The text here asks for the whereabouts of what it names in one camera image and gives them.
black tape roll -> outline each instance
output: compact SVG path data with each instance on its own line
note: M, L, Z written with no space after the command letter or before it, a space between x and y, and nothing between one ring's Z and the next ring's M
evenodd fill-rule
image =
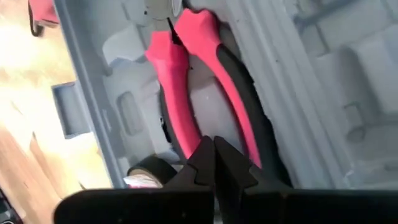
M141 182L152 181L151 186L155 184L158 188L163 187L176 174L177 171L169 163L156 156L145 158L127 172L130 178Z

plier head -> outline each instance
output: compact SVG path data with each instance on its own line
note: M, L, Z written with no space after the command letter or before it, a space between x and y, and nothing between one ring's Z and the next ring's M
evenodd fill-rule
M146 0L145 2L156 31L171 31L173 44L183 45L174 29L177 18L173 14L172 0Z

pink and black handle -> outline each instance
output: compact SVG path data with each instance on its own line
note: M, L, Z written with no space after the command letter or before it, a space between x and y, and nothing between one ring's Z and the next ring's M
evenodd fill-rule
M175 31L188 52L204 61L221 83L237 116L249 158L268 173L278 174L282 178L287 177L285 167L278 156L271 122L263 113L253 80L244 64L221 43L216 17L207 10L194 13L185 9L175 25ZM147 57L156 50L158 49L153 49L151 45ZM155 68L158 75L162 76L159 77L159 80L164 90L165 104L172 126L171 135L175 134L184 156L189 158L199 143L200 134L193 119L187 96L186 71L188 66L185 64L187 59L182 60L175 57L174 60L180 62L168 62L168 64L183 63L184 67L180 69L180 73L170 74L168 72L169 81L163 80L166 75L159 74L160 66L155 65ZM177 78L180 79L178 81L180 86L172 87L171 83L176 84L177 81L174 80Z

wooden floor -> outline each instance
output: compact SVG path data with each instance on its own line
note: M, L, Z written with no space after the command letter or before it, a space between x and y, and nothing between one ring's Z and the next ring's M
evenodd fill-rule
M0 187L26 223L62 198L108 188L92 134L64 140L51 86L75 79L59 28L32 37L27 0L0 0Z

gray plastic tray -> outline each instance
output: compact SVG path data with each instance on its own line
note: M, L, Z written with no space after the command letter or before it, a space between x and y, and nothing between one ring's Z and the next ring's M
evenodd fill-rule
M223 29L223 41L252 75L296 187L398 188L396 0L190 5L229 24L234 35ZM55 0L55 7L81 113L113 185L124 187L128 168L149 154L176 161L160 125L159 83L144 57L154 30L144 0ZM190 96L202 133L241 149L213 75L197 58L190 62Z

